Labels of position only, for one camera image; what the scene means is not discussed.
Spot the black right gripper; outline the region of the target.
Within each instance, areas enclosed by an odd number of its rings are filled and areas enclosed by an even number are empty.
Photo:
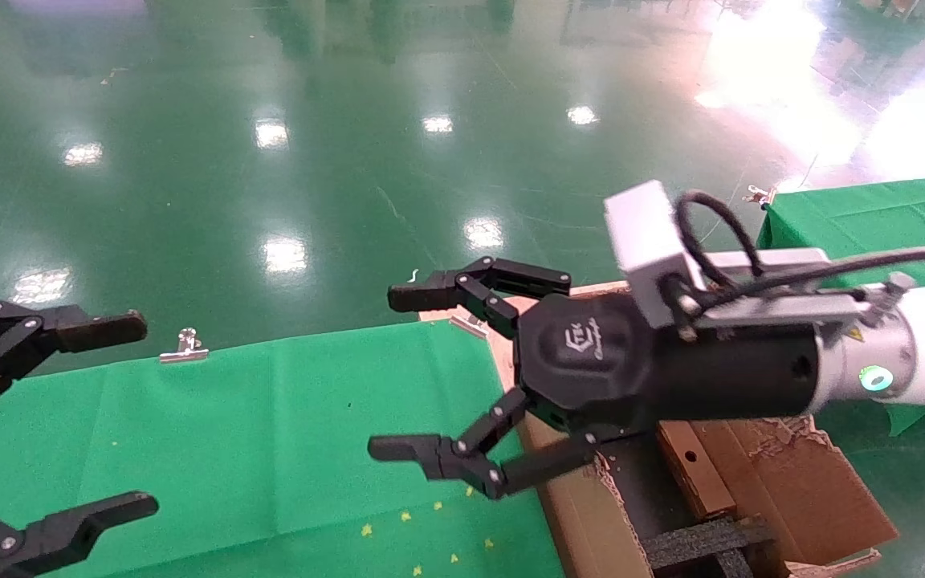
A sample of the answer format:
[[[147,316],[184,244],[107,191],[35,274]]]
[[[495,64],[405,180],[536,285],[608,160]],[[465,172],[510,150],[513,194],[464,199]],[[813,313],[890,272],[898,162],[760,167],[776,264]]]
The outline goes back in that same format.
[[[493,257],[390,285],[394,311],[463,307],[493,332],[515,337],[521,390],[502,395],[458,439],[372,436],[370,457],[416,463],[426,479],[460,480],[500,500],[590,464],[601,444],[594,433],[579,433],[496,464],[489,451],[529,409],[553,428],[575,433],[640,432],[658,421],[799,416],[811,406],[819,370],[811,325],[708,328],[686,341],[674,327],[651,327],[627,294],[562,296],[570,288],[562,271]],[[542,300],[520,314],[503,293]]]

